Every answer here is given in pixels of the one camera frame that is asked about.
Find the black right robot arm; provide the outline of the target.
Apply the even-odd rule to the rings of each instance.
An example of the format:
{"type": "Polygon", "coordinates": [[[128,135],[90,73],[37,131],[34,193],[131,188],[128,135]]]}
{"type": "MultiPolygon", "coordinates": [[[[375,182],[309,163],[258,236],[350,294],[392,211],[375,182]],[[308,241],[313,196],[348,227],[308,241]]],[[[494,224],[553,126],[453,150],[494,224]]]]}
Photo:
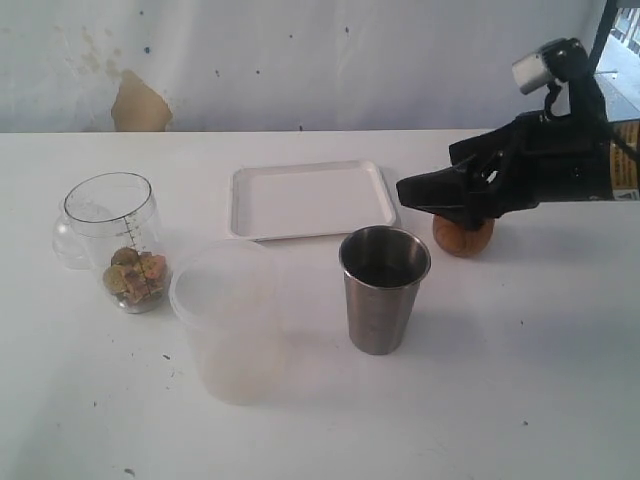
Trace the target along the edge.
{"type": "Polygon", "coordinates": [[[636,120],[530,112],[450,145],[450,167],[404,178],[396,190],[402,206],[474,231],[541,203],[638,200],[638,146],[636,120]]]}

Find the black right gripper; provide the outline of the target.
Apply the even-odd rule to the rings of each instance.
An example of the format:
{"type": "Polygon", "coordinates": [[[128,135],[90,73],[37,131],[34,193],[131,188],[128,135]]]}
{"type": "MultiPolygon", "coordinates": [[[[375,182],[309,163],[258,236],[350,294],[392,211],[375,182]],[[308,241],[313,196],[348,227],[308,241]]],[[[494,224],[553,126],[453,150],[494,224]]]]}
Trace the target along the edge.
{"type": "Polygon", "coordinates": [[[401,179],[396,191],[406,208],[479,230],[480,219],[541,203],[613,200],[610,144],[599,127],[530,113],[451,144],[451,167],[401,179]]]}

